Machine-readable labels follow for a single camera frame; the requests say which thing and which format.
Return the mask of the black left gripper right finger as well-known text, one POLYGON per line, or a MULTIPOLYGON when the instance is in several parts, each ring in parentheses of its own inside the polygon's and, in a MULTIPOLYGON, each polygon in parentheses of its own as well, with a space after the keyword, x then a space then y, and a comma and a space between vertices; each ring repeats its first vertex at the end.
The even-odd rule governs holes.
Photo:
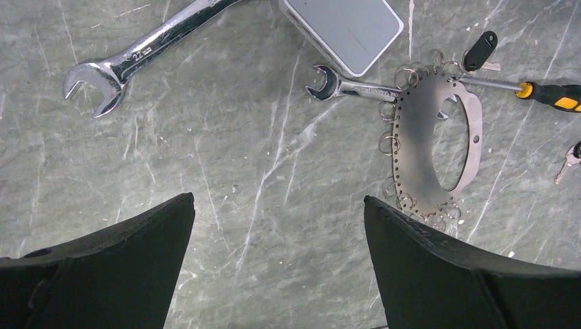
POLYGON ((389 328, 579 328, 580 272, 474 247, 380 199, 364 227, 389 328))

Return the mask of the metal keyring plate with rings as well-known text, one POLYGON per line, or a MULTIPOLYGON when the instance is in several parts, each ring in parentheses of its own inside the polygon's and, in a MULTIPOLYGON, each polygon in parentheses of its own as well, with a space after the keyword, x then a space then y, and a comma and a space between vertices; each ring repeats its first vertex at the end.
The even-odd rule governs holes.
POLYGON ((446 61, 440 50, 433 50, 431 54, 431 64, 404 67, 408 73, 406 87, 390 102, 393 115, 385 118, 392 130, 383 133, 378 143, 391 142, 389 150, 380 150, 393 162, 393 181, 384 189, 384 197, 395 200, 401 211, 443 232, 448 221, 461 217, 458 197, 478 173, 483 137, 482 104, 446 69, 453 65, 463 74, 461 64, 446 61), (449 96, 461 101, 469 140, 457 183, 453 188, 444 188, 434 169, 432 146, 437 114, 449 96))

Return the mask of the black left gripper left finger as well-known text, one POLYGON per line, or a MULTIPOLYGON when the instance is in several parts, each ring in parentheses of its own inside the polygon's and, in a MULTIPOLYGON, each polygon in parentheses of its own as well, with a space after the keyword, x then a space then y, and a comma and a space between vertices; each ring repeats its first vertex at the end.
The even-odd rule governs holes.
POLYGON ((1 259, 2 328, 162 328, 195 221, 182 193, 72 241, 1 259))

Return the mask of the key with black fob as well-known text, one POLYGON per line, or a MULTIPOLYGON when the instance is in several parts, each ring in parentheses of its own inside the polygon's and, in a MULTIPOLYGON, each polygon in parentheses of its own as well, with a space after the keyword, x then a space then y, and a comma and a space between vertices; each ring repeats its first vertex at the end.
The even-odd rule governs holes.
POLYGON ((501 71, 498 63, 489 62, 489 58, 498 44, 497 34, 493 31, 485 31, 476 40, 473 46, 464 53, 461 67, 464 74, 474 74, 481 69, 501 71))

